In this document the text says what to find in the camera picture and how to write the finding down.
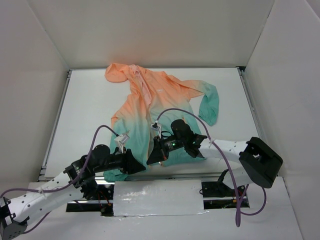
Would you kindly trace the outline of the orange and teal gradient jacket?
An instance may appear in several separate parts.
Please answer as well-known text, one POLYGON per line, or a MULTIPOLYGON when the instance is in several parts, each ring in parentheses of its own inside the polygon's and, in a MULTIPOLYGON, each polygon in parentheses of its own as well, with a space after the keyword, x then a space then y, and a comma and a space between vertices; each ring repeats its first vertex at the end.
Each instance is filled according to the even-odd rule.
POLYGON ((130 94, 111 117, 111 127, 118 134, 128 134, 125 147, 131 149, 147 172, 155 167, 147 165, 147 160, 157 135, 151 129, 156 119, 163 131, 171 131, 171 123, 182 119, 194 133, 200 134, 190 100, 201 96, 198 117, 209 126, 217 122, 219 94, 214 85, 203 80, 180 80, 164 71, 120 63, 109 65, 105 78, 111 83, 129 82, 130 94))

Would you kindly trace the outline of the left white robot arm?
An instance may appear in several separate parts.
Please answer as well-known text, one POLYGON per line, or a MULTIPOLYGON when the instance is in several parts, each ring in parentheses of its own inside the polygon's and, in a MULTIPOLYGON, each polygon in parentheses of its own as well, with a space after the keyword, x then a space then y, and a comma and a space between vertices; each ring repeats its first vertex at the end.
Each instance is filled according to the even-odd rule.
POLYGON ((130 149, 111 152, 108 146, 97 145, 40 187, 25 190, 23 195, 12 199, 1 196, 0 237, 12 240, 26 234, 29 225, 60 206, 71 201, 95 198, 99 188, 96 173, 120 170, 132 175, 145 169, 130 149))

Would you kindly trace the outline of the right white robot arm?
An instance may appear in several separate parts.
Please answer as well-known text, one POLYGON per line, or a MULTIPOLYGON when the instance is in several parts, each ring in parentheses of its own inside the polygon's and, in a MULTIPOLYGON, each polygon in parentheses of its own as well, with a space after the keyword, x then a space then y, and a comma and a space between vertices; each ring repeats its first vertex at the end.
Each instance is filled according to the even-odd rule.
POLYGON ((254 183, 270 189, 283 164, 283 159, 258 137, 248 141, 209 140, 194 133, 182 119, 173 121, 170 127, 171 136, 154 137, 147 165, 168 160, 170 153, 178 149, 184 149, 192 158, 221 158, 238 163, 239 168, 221 174, 217 189, 223 196, 235 190, 235 183, 241 186, 254 183))

